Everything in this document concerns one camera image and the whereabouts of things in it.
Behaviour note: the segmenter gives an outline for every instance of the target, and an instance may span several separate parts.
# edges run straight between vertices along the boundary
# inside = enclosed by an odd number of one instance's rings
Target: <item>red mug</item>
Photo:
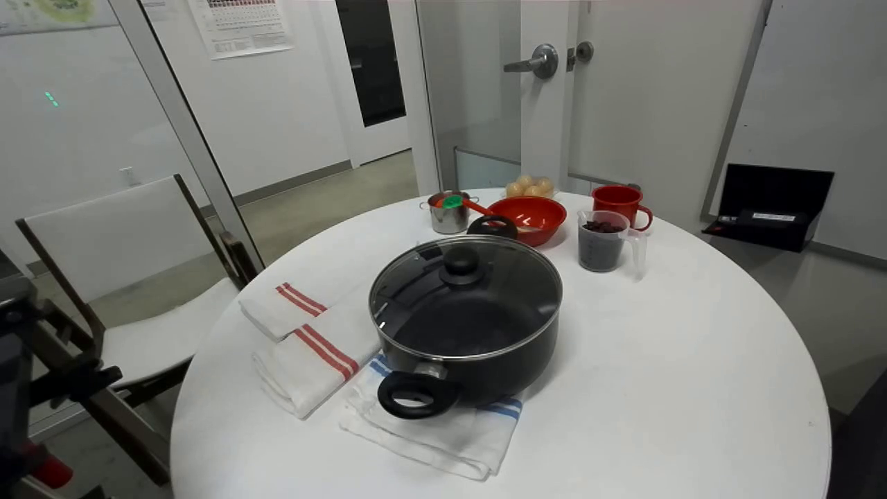
[[[591,192],[597,210],[616,210],[633,223],[634,231],[647,231],[655,214],[641,205],[644,192],[637,187],[607,184]]]

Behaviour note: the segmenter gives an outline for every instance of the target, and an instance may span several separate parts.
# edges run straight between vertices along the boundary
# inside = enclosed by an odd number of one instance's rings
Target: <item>cup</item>
[[[458,237],[469,227],[469,195],[465,192],[437,192],[425,201],[433,216],[433,231],[442,237]]]
[[[612,271],[619,266],[630,220],[616,210],[579,210],[579,266]]]
[[[633,223],[634,231],[650,231],[655,223],[655,214],[641,205],[644,192],[637,187],[620,187],[607,184],[591,192],[597,210],[616,210]]]

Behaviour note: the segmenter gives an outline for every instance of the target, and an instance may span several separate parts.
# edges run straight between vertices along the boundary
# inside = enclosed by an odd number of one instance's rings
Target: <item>pot lid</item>
[[[395,259],[368,291],[379,336],[421,357],[490,357],[529,343],[559,307],[540,253],[496,237],[442,238]]]

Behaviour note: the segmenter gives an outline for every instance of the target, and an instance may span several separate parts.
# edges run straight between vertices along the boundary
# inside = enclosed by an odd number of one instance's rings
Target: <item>dish towel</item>
[[[379,445],[403,457],[428,464],[433,470],[489,479],[498,474],[508,456],[510,436],[522,420],[522,402],[508,400],[489,407],[453,407],[436,420],[396,420],[378,402],[378,385],[390,368],[383,357],[352,381],[349,411],[340,431]]]
[[[343,300],[284,342],[252,353],[259,385],[298,420],[307,420],[379,350],[367,295],[357,291],[354,300]]]
[[[284,280],[252,284],[238,305],[259,330],[273,339],[293,332],[299,324],[322,316],[332,303],[354,291],[354,274],[331,266],[306,266],[285,274]]]

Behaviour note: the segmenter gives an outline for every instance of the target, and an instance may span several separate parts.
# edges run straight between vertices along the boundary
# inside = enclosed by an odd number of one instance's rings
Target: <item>food item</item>
[[[554,198],[554,187],[546,178],[522,176],[518,180],[505,187],[505,198]]]

